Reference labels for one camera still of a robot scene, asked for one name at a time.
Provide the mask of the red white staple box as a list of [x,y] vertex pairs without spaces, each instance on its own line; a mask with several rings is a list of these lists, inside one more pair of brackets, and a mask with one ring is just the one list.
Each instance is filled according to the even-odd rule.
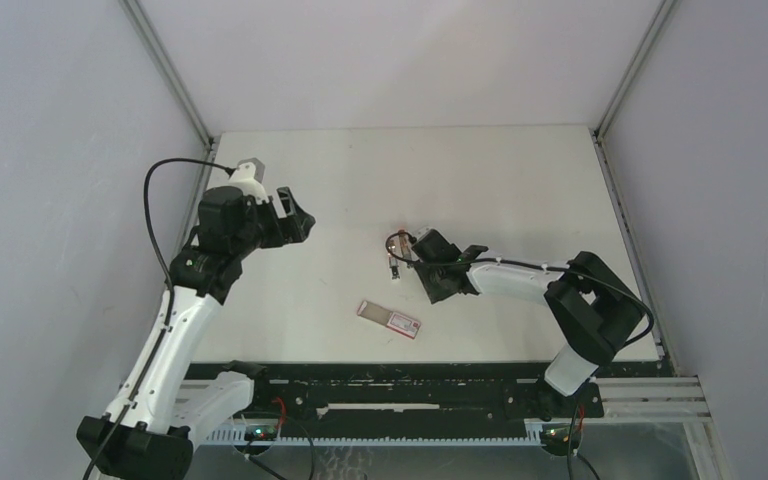
[[419,320],[368,300],[360,303],[356,315],[410,339],[415,339],[422,327]]

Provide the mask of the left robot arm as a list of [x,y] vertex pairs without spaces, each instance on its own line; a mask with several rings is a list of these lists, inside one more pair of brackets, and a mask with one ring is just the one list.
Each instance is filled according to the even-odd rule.
[[177,401],[207,326],[222,310],[242,262],[259,249],[304,242],[315,219],[288,187],[264,202],[240,187],[209,189],[190,242],[166,270],[167,289],[137,362],[99,417],[86,416],[76,437],[89,472],[118,479],[182,479],[196,449],[220,424],[243,411],[271,407],[271,388],[231,369],[201,393]]

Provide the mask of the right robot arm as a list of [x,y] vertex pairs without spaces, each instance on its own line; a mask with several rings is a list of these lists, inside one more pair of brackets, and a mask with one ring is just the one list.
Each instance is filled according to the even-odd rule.
[[460,249],[436,229],[398,238],[410,249],[404,261],[432,303],[455,295],[495,295],[548,307],[565,339],[537,391],[539,406],[549,415],[565,415],[600,368],[654,327],[651,309],[592,252],[581,251],[567,262],[536,263],[482,245]]

